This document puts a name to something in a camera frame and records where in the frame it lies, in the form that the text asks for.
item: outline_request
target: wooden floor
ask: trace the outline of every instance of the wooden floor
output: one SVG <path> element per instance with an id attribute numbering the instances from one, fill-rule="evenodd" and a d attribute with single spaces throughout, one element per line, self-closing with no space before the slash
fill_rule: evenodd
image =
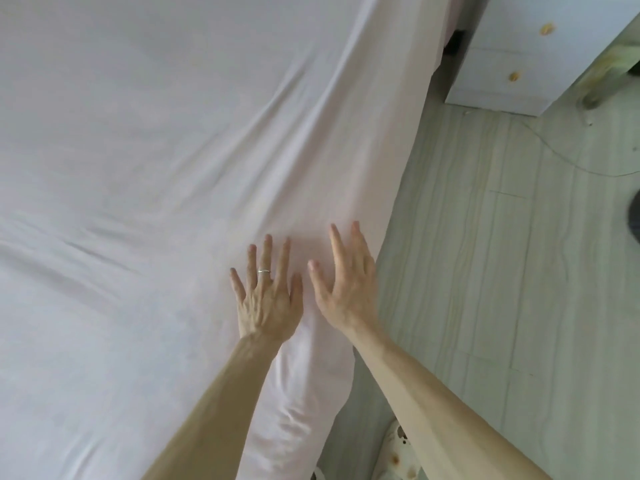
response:
<path id="1" fill-rule="evenodd" d="M 378 259 L 382 322 L 553 478 L 640 478 L 640 82 L 535 119 L 445 105 L 436 76 Z M 356 357 L 327 480 L 369 480 L 391 419 Z"/>

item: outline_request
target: drawer knob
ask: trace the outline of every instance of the drawer knob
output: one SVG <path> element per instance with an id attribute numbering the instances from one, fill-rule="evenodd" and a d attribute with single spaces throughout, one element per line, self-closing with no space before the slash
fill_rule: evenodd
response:
<path id="1" fill-rule="evenodd" d="M 540 28 L 540 35 L 551 35 L 554 31 L 556 31 L 556 26 L 553 23 L 545 23 Z"/>

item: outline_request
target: bed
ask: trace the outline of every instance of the bed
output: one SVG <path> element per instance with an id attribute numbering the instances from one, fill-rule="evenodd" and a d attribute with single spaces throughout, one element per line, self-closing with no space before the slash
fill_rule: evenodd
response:
<path id="1" fill-rule="evenodd" d="M 139 479 L 235 345 L 228 268 L 265 233 L 300 271 L 331 221 L 379 251 L 449 5 L 0 0 L 3 479 Z M 239 479 L 308 479 L 349 394 L 305 288 Z"/>

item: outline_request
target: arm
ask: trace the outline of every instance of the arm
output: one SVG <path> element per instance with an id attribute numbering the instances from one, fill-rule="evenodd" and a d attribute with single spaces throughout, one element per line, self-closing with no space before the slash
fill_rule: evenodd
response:
<path id="1" fill-rule="evenodd" d="M 376 310 L 375 262 L 358 223 L 346 248 L 335 226 L 335 284 L 311 261 L 316 302 L 357 348 L 432 479 L 539 480 L 549 476 L 384 333 Z"/>
<path id="2" fill-rule="evenodd" d="M 271 236 L 264 241 L 260 269 L 271 268 Z M 287 289 L 290 241 L 284 243 L 276 279 L 256 270 L 256 247 L 249 247 L 247 289 L 235 269 L 240 341 L 226 366 L 149 468 L 144 480 L 234 480 L 258 396 L 280 346 L 302 317 L 302 279 Z"/>

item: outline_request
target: hand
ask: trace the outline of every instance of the hand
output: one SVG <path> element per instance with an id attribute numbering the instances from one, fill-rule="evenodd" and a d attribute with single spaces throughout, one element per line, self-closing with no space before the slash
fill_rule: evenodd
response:
<path id="1" fill-rule="evenodd" d="M 267 234 L 264 238 L 260 269 L 271 270 L 271 248 L 273 239 Z M 255 335 L 275 342 L 279 347 L 290 339 L 302 318 L 302 276 L 294 273 L 291 277 L 291 293 L 287 289 L 289 269 L 289 251 L 291 240 L 282 245 L 275 280 L 270 273 L 260 273 L 255 266 L 256 247 L 249 246 L 246 266 L 246 290 L 231 268 L 231 285 L 236 292 L 238 325 L 240 336 Z"/>
<path id="2" fill-rule="evenodd" d="M 333 288 L 324 279 L 316 260 L 309 261 L 309 275 L 316 292 L 316 303 L 331 325 L 347 335 L 361 325 L 378 326 L 378 283 L 376 262 L 371 257 L 360 224 L 351 226 L 351 242 L 345 247 L 335 225 L 331 225 L 331 247 L 335 263 Z"/>

